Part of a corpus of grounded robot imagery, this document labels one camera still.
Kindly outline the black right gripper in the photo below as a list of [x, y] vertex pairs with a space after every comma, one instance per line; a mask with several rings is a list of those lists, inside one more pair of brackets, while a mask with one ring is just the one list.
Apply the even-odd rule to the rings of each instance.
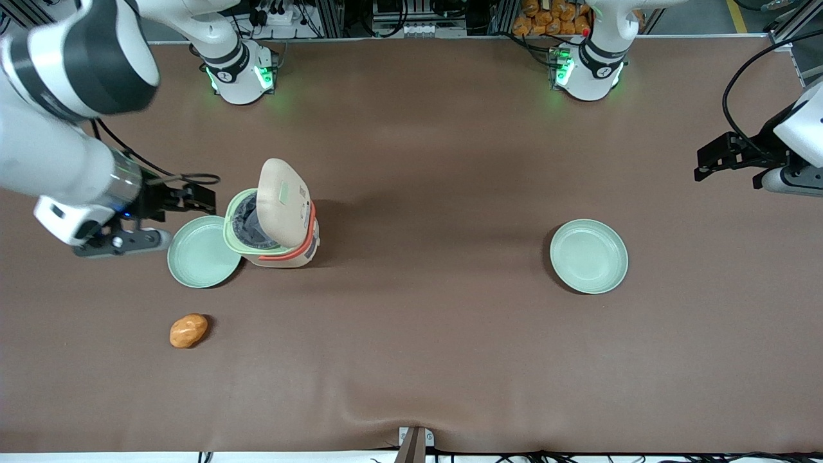
[[165, 183], [150, 184], [150, 181], [156, 181], [159, 176], [147, 169], [140, 171], [140, 191], [133, 202], [126, 207], [126, 219], [165, 222], [169, 201], [177, 202], [168, 205], [168, 211], [171, 213], [217, 214], [217, 207], [213, 203], [203, 203], [217, 201], [217, 194], [211, 188], [194, 183], [185, 183], [181, 188], [170, 188]]

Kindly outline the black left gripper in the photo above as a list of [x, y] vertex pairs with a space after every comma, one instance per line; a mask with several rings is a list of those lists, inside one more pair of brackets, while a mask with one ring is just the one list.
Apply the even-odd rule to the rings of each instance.
[[749, 167], [776, 169], [790, 166], [793, 152], [780, 140], [774, 128], [761, 128], [757, 134], [726, 132], [698, 149], [694, 181], [702, 182], [714, 173]]

